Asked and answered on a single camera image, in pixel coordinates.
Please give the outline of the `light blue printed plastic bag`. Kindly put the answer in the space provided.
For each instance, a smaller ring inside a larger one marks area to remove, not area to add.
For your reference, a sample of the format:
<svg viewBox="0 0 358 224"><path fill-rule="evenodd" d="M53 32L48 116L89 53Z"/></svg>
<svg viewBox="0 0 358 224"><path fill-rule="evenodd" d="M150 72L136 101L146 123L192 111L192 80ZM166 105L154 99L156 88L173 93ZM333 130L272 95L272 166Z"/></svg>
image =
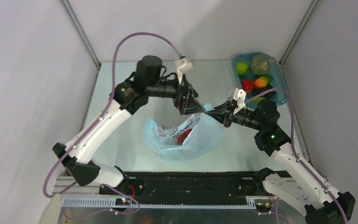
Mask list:
<svg viewBox="0 0 358 224"><path fill-rule="evenodd" d="M183 145L177 145L177 138L192 128ZM223 141L223 126L205 113L195 113L178 126L158 126L147 119L142 139L145 146L157 156L169 162L190 161L212 152Z"/></svg>

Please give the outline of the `red fake grape bunch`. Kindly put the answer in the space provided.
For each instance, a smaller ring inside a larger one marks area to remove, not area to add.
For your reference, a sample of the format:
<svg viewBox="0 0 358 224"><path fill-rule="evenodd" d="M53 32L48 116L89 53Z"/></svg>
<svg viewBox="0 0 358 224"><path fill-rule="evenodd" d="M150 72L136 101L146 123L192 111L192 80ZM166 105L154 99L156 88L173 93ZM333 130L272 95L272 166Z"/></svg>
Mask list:
<svg viewBox="0 0 358 224"><path fill-rule="evenodd" d="M182 146L185 139L186 139L186 135L184 134L179 135L177 138L177 145Z"/></svg>

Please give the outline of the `dark purple fake grape bunch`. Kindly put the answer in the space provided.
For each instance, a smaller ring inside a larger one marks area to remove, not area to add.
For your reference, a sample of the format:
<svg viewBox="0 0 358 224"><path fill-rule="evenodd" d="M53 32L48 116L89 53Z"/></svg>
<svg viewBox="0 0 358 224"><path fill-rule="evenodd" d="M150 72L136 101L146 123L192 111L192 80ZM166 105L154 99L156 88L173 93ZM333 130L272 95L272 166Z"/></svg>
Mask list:
<svg viewBox="0 0 358 224"><path fill-rule="evenodd" d="M265 87L262 87L262 88L254 86L251 93L253 94L253 96L256 96L256 95L261 94L261 93L268 91L270 89L273 89L273 86L271 84L267 84ZM270 99L270 98L274 97L275 95L276 95L276 91L271 91L271 92L261 95L261 97Z"/></svg>

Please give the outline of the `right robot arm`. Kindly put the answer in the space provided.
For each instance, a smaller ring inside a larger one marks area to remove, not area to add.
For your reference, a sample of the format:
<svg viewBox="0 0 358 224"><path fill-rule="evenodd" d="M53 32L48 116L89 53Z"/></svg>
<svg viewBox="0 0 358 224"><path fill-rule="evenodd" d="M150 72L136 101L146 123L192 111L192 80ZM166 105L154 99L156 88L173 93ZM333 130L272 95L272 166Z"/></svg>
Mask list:
<svg viewBox="0 0 358 224"><path fill-rule="evenodd" d="M254 177L253 191L267 192L282 199L301 213L308 224L346 224L351 219L355 198L340 192L323 178L296 151L292 139L279 127L280 117L275 102L261 100L256 109L240 109L235 100L207 111L224 127L232 123L257 130L254 136L258 149L284 166L293 182L285 182L273 170L264 168Z"/></svg>

